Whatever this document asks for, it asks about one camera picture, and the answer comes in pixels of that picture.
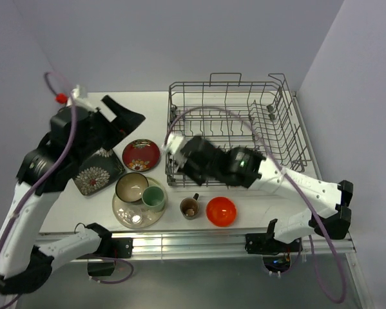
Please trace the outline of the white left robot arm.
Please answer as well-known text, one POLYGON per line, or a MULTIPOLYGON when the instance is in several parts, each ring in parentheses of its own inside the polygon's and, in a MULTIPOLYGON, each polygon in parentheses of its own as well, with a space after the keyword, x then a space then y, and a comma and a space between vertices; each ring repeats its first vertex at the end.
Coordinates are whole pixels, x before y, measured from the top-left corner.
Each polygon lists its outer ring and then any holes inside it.
POLYGON ((1 295, 30 294, 74 259, 112 253, 111 232, 97 223, 47 245, 35 243, 50 209, 78 175, 82 163, 99 149, 113 149, 145 119, 109 96, 103 97, 102 103, 114 114, 113 120, 99 108, 72 103, 50 119, 49 132, 25 156, 0 230, 1 295))

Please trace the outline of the dark bowl beige inside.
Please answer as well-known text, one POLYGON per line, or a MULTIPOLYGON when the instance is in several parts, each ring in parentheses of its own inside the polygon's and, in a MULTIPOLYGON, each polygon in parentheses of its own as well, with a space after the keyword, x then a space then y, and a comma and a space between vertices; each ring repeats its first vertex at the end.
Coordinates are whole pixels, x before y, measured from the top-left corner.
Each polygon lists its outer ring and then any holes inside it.
POLYGON ((135 203, 142 198, 148 188, 148 179, 140 173, 128 173, 122 176, 115 185, 118 199, 126 203, 135 203))

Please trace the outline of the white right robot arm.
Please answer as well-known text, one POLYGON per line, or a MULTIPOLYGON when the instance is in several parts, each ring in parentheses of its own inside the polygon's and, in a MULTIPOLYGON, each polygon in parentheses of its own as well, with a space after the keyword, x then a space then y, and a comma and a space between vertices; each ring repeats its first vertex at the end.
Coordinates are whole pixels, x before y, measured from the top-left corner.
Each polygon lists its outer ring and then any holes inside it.
POLYGON ((265 243, 274 251, 313 233, 331 240, 346 237, 351 226, 352 182, 325 182, 278 165, 270 156, 246 147, 225 151, 202 136, 170 134, 166 152, 178 170, 203 185, 215 180, 229 187, 264 191, 306 205, 306 210, 269 222, 265 243))

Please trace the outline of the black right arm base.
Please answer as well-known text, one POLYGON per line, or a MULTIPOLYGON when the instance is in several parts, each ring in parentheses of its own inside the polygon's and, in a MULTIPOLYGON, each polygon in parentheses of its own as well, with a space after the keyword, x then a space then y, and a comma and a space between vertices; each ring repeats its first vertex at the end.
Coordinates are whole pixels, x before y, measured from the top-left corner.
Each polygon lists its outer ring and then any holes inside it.
POLYGON ((303 249, 300 238, 287 244, 268 238, 266 233, 249 233, 245 239, 245 251, 262 257, 262 267, 270 277, 281 278, 298 262, 303 249))

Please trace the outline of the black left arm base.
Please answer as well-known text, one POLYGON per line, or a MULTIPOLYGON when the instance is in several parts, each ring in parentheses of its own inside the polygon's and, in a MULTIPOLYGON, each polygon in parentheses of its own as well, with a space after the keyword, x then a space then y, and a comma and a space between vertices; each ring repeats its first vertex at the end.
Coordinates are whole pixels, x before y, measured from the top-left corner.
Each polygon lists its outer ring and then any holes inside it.
POLYGON ((89 277, 100 281, 118 281, 117 277, 123 272, 125 277, 133 273, 133 267, 128 259, 132 256, 132 238, 111 238, 110 244, 99 252, 85 254, 79 260, 86 260, 86 269, 89 277))

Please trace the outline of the orange plastic bowl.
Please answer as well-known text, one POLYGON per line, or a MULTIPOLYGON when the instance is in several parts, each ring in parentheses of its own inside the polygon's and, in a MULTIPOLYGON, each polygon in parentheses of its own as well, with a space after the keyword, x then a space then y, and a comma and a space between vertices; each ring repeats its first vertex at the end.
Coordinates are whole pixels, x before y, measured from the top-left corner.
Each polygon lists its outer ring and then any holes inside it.
POLYGON ((236 216, 236 206, 229 198, 219 196, 211 199, 206 205, 206 217, 217 227, 232 225, 236 216))

